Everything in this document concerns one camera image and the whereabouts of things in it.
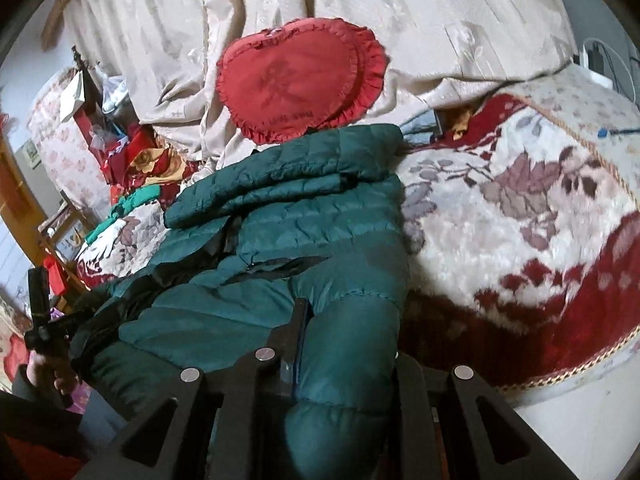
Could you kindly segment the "person's left hand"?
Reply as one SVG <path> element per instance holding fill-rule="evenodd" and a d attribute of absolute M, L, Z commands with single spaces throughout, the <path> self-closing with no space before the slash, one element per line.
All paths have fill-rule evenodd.
<path fill-rule="evenodd" d="M 67 356 L 46 356 L 32 351 L 26 367 L 28 381 L 42 394 L 72 394 L 79 384 L 78 376 Z"/>

